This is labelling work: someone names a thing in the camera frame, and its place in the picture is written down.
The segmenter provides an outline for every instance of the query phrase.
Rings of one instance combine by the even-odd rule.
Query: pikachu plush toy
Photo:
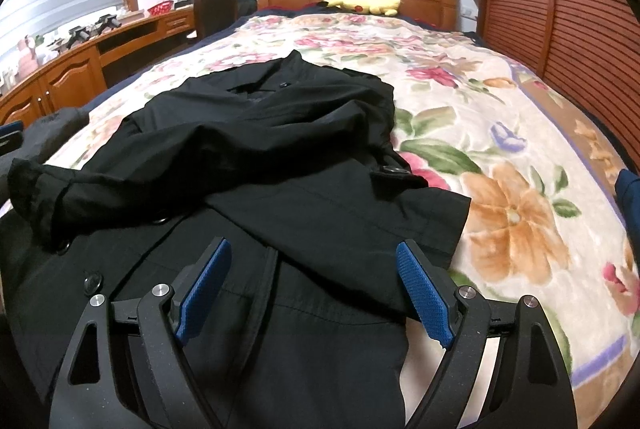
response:
[[[353,10],[359,14],[384,14],[389,17],[398,15],[400,0],[325,0],[327,6],[337,6]]]

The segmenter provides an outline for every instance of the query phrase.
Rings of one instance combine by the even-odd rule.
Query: bed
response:
[[[450,275],[487,298],[540,299],[569,371],[581,429],[606,408],[638,354],[640,280],[614,201],[625,167],[606,136],[523,65],[455,29],[458,0],[402,0],[401,18],[258,0],[258,13],[119,86],[49,161],[81,168],[122,119],[190,76],[284,57],[372,73],[394,86],[392,142],[430,186],[472,198]],[[10,203],[0,209],[6,212]],[[400,383],[407,420],[444,353],[408,321]],[[478,418],[490,339],[461,427]]]

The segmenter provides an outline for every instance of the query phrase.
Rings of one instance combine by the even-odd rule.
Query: dark brown chair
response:
[[[238,20],[238,0],[193,0],[193,14],[201,41]]]

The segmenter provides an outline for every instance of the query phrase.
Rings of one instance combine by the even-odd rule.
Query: cabinet door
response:
[[[78,52],[46,74],[42,93],[50,110],[82,107],[106,91],[95,47]]]
[[[37,80],[0,100],[0,124],[22,120],[27,127],[45,114]]]

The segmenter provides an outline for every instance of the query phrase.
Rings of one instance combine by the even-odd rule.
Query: silver bolt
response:
[[[524,302],[525,306],[528,306],[529,308],[536,308],[540,304],[540,302],[535,297],[533,297],[533,295],[525,295],[522,298],[522,302]]]
[[[164,283],[157,284],[151,292],[156,297],[163,297],[169,293],[169,285]]]
[[[104,295],[102,294],[94,295],[89,299],[91,306],[100,306],[102,303],[104,303]]]
[[[476,292],[476,289],[472,286],[461,286],[458,288],[458,293],[460,294],[460,297],[473,299],[478,292]]]

